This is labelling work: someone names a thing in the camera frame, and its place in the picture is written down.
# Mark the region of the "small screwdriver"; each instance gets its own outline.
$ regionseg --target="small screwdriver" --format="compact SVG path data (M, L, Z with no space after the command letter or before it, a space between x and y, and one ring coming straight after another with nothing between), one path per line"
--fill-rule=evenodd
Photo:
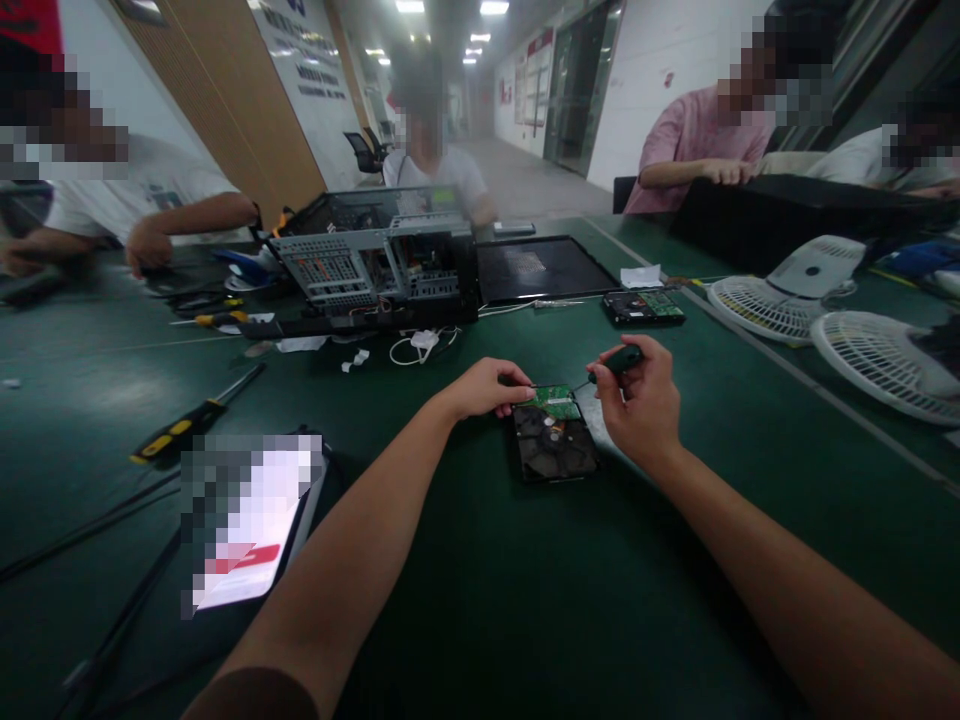
M196 432L198 427L205 427L206 423L226 411L227 397L262 373L266 366L266 363L258 364L215 398L204 400L169 427L155 432L149 440L133 451L130 459L138 465L146 465L156 459L162 451L170 450L180 444L184 438Z
M223 325L239 325L247 322L250 317L242 310L234 310L228 313L217 313L216 315L197 315L193 320L180 320L170 323L171 325L199 325L200 327L221 327Z
M643 352L636 345L626 345L620 350L611 355L604 365L610 369L614 375L623 375L627 370L636 365L639 365L643 360ZM587 385L593 383L597 384L597 375L596 373L590 373L587 376L587 382L581 385L578 388L575 388L573 392L577 390L582 390Z

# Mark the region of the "person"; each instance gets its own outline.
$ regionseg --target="person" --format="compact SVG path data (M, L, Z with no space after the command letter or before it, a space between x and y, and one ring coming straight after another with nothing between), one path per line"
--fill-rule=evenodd
M45 264L91 252L113 235L135 277L170 262L173 246L249 242L256 205L212 165L170 143L104 125L76 77L12 40L0 40L5 125L30 128L77 174L97 179L52 181L53 204L43 227L0 249L3 271L26 276Z
M686 450L670 353L622 341L644 361L619 382L603 363L622 346L587 366L611 440L686 518L813 710L960 717L960 666ZM428 400L320 523L184 720L333 717L453 427L533 395L514 363L485 358Z
M742 185L773 134L767 98L829 64L849 0L777 0L731 79L674 100L654 123L624 213L675 212L690 183Z
M895 123L857 135L819 160L807 177L906 193L960 197L960 174L947 161L960 144L958 83L919 93Z
M437 56L429 48L398 48L391 59L406 137L405 147L383 161L384 183L388 187L452 185L460 191L473 225L491 224L498 218L497 207L480 168L467 152L443 140Z

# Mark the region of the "desk fan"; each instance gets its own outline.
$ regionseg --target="desk fan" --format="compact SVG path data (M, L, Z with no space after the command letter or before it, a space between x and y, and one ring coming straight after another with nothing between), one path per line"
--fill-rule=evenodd
M827 312L823 300L856 289L850 278L865 252L863 243L822 235L797 248L766 279L729 277L715 282L710 304L752 333L809 345L810 326Z
M960 315L927 330L873 313L834 312L810 335L833 369L865 393L920 420L960 426Z

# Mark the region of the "floor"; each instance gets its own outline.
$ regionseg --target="floor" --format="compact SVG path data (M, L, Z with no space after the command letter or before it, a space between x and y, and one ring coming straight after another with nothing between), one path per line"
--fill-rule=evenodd
M502 140L465 140L457 146L477 161L502 220L609 215L612 211L612 193Z

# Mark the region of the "white t-shirt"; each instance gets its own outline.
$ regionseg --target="white t-shirt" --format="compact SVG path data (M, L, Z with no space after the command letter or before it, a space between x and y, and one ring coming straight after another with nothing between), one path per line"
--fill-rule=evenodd
M922 190L957 177L956 171L941 164L942 158L928 160L928 166L905 174L893 167L889 147L894 133L895 125L884 125L847 140L810 168L807 177L851 185L879 185L897 192Z
M447 146L435 177L430 177L407 157L405 150L394 150L383 161L383 181L387 187L418 187L423 185L455 185L460 190L467 212L473 212L477 202L487 193L477 162L460 148Z
M239 192L216 168L175 145L133 134L128 143L126 179L51 181L53 205L44 225L85 237L115 235L126 244L131 230L147 215ZM246 228L170 238L174 245L250 239Z

